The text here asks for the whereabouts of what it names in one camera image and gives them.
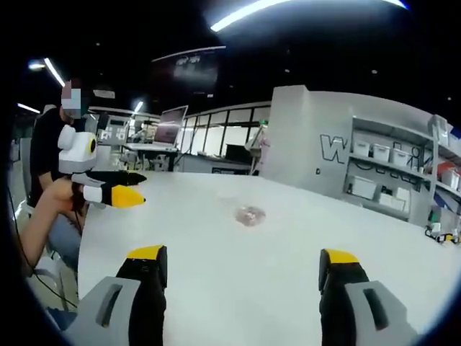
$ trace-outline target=white storage bin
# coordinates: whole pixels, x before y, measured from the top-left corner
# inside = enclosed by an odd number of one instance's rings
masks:
[[[405,201],[400,200],[398,198],[392,197],[392,208],[397,209],[399,211],[404,211],[405,209]]]
[[[378,200],[379,204],[386,205],[387,207],[392,207],[392,199],[391,195],[386,195],[385,193],[381,193],[380,199]]]
[[[381,146],[380,144],[373,144],[373,157],[380,161],[389,162],[390,148],[388,146]]]
[[[354,154],[360,156],[368,156],[370,152],[370,143],[364,141],[355,141],[354,142]]]
[[[352,183],[352,194],[367,198],[368,200],[372,200],[373,196],[375,195],[376,190],[376,182],[372,180],[368,180],[362,177],[353,177],[351,180]]]
[[[460,184],[460,175],[454,169],[447,169],[442,173],[442,183],[457,190]]]
[[[410,160],[410,154],[406,151],[399,149],[390,150],[390,162],[396,166],[406,167],[408,161]]]
[[[405,202],[403,211],[406,213],[410,213],[410,205],[411,205],[410,190],[403,189],[402,187],[398,187],[396,190],[394,190],[394,197]]]

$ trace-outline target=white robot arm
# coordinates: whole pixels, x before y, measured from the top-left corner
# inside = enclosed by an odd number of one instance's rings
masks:
[[[97,164],[97,140],[94,133],[79,132],[65,125],[58,139],[59,172],[71,176],[72,182],[84,186],[83,198],[88,202],[128,208],[146,199],[129,185],[146,178],[126,171],[93,172]]]

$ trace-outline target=cable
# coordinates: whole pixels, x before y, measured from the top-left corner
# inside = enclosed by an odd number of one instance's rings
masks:
[[[79,226],[79,231],[81,234],[81,226],[80,226],[79,216],[77,215],[77,210],[75,210],[74,213],[75,213],[75,219],[77,221],[77,225]]]
[[[12,205],[12,208],[14,208],[14,204],[13,204],[13,197],[12,197],[12,193],[11,191],[9,190],[9,186],[6,187],[8,189],[8,195],[9,195],[9,202],[11,203]],[[74,308],[77,308],[77,305],[75,305],[74,303],[72,303],[71,301],[68,301],[66,298],[60,296],[59,294],[57,294],[50,286],[48,286],[46,283],[43,282],[42,279],[40,279],[40,277],[37,275],[37,273],[35,272],[35,269],[32,267],[32,265],[30,265],[29,263],[29,260],[24,252],[24,248],[22,247],[22,242],[21,242],[21,237],[19,235],[19,230],[17,228],[17,220],[16,220],[16,215],[14,214],[14,210],[13,210],[13,218],[14,218],[14,227],[16,229],[16,235],[17,235],[17,240],[19,242],[19,247],[21,248],[21,253],[22,253],[22,256],[24,257],[25,261],[26,261],[26,264],[27,266],[32,270],[32,274],[35,275],[35,277],[37,278],[37,280],[39,280],[52,294],[54,294],[55,296],[57,296],[59,299],[62,299],[63,301],[65,301],[66,303],[72,305]]]
[[[185,154],[187,154],[188,151],[191,151],[191,150],[192,150],[192,144],[194,144],[195,133],[197,132],[197,130],[198,130],[198,128],[195,128],[194,133],[192,134],[192,139],[190,140],[190,146],[189,146],[189,148],[188,148],[184,153],[182,153],[182,155],[176,160],[176,162],[174,163],[173,167],[175,167],[175,166],[179,163],[179,161],[181,161],[181,159],[183,158],[183,156],[184,156]]]

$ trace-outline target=person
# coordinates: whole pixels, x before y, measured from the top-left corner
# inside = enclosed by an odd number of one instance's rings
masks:
[[[36,207],[43,191],[64,175],[58,170],[61,151],[58,148],[58,139],[64,125],[74,126],[76,119],[80,118],[80,87],[81,82],[78,79],[66,82],[61,95],[61,105],[50,108],[35,124],[30,149],[32,184],[29,197],[32,207]],[[78,212],[63,210],[55,218],[48,235],[50,248],[59,253],[64,263],[75,272],[78,269],[85,214],[86,205]]]
[[[83,185],[79,185],[79,192],[83,192]],[[30,220],[17,235],[24,275],[31,276],[33,273],[56,219],[63,213],[73,210],[72,197],[72,181],[67,177],[51,182],[43,191]],[[76,318],[76,313],[72,311],[46,308],[46,312],[60,330],[68,328]]]

